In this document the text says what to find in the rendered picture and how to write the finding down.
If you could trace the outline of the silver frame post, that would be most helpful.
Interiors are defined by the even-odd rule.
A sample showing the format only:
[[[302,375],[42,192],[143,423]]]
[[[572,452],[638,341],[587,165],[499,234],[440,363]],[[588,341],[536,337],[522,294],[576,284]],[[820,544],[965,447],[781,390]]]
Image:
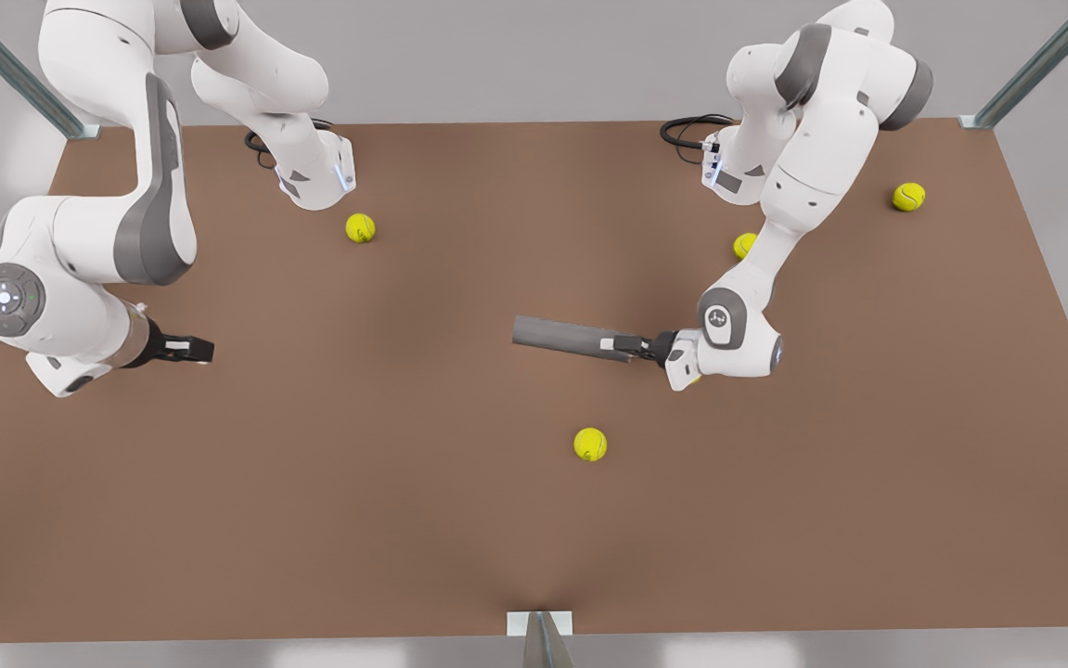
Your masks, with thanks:
[[[521,636],[521,668],[575,668],[563,636],[574,634],[571,611],[508,611],[507,635]]]
[[[79,118],[72,114],[70,109],[64,106],[62,100],[58,100],[54,93],[26,68],[2,42],[0,42],[0,77],[64,138],[93,139],[99,136],[99,126],[80,122]]]
[[[1001,120],[1008,116],[1014,109],[1033,90],[1045,81],[1046,77],[1057,68],[1068,57],[1068,19],[1061,25],[1047,41],[1014,73],[995,94],[985,102],[980,109],[972,115],[959,116],[962,128],[972,130],[992,130]]]

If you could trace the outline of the grey tennis tube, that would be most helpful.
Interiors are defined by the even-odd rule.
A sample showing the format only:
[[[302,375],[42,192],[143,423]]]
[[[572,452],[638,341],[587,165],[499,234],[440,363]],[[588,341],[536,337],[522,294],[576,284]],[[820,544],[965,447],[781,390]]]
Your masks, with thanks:
[[[512,342],[528,347],[570,353],[610,361],[630,361],[634,356],[598,346],[602,338],[625,338],[622,331],[593,328],[576,323],[516,315]]]

